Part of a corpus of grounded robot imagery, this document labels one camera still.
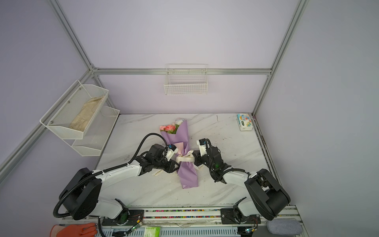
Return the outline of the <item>cream printed ribbon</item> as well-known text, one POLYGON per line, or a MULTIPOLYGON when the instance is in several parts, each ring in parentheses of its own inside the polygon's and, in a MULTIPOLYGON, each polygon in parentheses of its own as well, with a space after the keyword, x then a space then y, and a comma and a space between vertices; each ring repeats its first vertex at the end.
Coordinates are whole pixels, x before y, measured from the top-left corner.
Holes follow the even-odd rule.
MULTIPOLYGON (((180 162, 188 162, 188 163, 193 163, 193 165, 194 165, 194 159, 195 159, 194 150, 190 150, 185 156, 177 156, 176 157, 176 161, 179 163, 180 162)), ((196 170, 200 170, 204 167, 204 165, 201 165, 201 166, 194 165, 194 167, 196 170)))

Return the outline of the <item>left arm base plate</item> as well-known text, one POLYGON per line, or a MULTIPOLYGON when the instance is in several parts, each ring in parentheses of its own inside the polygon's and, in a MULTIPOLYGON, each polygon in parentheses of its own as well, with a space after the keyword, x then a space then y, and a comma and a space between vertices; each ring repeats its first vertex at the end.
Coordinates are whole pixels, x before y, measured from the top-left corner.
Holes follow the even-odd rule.
POLYGON ((144 213, 143 209, 129 209, 122 211, 115 219, 104 218, 101 224, 103 226, 134 226, 138 220, 143 220, 144 213))

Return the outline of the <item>pink purple wrapping paper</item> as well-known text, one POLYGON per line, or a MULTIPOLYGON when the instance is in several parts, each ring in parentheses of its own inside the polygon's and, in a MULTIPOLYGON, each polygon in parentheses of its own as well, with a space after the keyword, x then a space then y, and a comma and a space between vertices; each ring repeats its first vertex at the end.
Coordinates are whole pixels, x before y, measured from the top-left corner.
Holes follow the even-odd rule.
POLYGON ((178 149, 175 161, 180 165, 177 174, 182 188, 198 187, 198 176, 194 167, 194 150, 190 149, 187 120, 179 118, 174 123, 163 125, 159 129, 166 142, 178 149))

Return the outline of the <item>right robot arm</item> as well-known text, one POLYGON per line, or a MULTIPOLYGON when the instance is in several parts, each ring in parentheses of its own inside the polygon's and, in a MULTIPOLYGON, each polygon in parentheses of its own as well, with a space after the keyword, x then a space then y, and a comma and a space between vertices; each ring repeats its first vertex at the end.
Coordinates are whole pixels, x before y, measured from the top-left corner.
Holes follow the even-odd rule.
POLYGON ((215 183, 236 185, 249 193, 250 198, 244 197, 234 204, 231 221, 240 224, 254 215, 272 221, 291 202, 288 193, 267 169, 251 174, 233 168, 223 161, 220 150, 209 139, 200 139, 196 143, 199 148, 194 151, 196 166, 206 166, 215 183))

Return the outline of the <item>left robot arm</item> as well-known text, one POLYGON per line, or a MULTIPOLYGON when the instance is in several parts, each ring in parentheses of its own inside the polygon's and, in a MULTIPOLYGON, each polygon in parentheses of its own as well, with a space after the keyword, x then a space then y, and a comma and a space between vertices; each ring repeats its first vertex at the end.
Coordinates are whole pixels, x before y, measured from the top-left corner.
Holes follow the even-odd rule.
POLYGON ((59 196, 53 209, 55 218, 72 217, 82 220, 88 216, 104 217, 114 220, 119 225, 130 219, 129 208, 118 198, 104 198, 101 194, 109 187, 123 180, 138 177, 160 169, 173 173, 179 164, 172 158, 179 149, 165 142, 154 144, 148 151, 140 152, 143 142, 127 163, 103 170, 80 169, 59 196))

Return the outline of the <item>white blue fake rose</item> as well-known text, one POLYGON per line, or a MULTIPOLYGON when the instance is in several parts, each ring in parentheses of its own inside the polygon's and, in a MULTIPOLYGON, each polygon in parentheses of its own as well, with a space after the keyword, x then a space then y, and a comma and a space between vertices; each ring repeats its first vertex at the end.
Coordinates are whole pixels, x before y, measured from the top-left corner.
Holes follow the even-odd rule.
POLYGON ((184 121, 185 121, 184 119, 179 118, 179 119, 176 119, 175 124, 177 126, 180 126, 184 121))

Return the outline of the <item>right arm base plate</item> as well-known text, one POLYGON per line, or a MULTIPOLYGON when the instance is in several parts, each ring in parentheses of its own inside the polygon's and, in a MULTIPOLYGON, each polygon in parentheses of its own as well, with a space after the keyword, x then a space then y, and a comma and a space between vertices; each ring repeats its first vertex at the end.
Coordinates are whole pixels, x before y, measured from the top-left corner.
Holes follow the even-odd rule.
POLYGON ((244 216, 236 208, 222 208, 221 213, 221 222, 222 224, 261 224, 261 219, 258 214, 244 216))

